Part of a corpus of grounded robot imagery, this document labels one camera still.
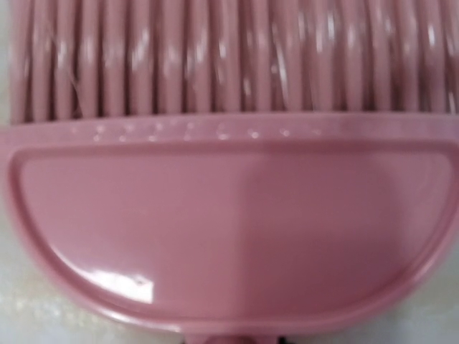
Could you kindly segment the pink hand brush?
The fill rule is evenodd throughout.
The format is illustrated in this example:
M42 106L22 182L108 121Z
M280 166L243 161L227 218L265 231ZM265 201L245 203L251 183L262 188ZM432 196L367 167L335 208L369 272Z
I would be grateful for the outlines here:
M4 197L73 300L187 343L338 330L458 234L456 1L10 1Z

